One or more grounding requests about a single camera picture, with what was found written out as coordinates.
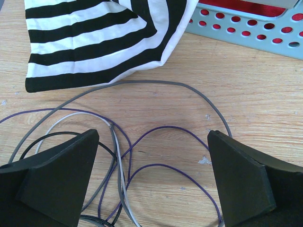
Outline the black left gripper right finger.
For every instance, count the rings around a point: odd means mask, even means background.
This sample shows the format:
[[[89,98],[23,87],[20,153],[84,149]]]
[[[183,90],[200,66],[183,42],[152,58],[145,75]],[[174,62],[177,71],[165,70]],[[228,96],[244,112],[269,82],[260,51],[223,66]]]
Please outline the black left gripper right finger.
[[[207,137],[227,227],[301,227],[303,168],[220,131]]]

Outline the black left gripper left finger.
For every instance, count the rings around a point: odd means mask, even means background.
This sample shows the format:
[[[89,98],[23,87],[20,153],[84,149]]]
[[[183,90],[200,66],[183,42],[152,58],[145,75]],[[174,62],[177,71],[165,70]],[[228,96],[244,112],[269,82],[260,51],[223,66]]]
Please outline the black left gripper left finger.
[[[76,227],[98,148],[88,130],[36,155],[1,166],[2,227]]]

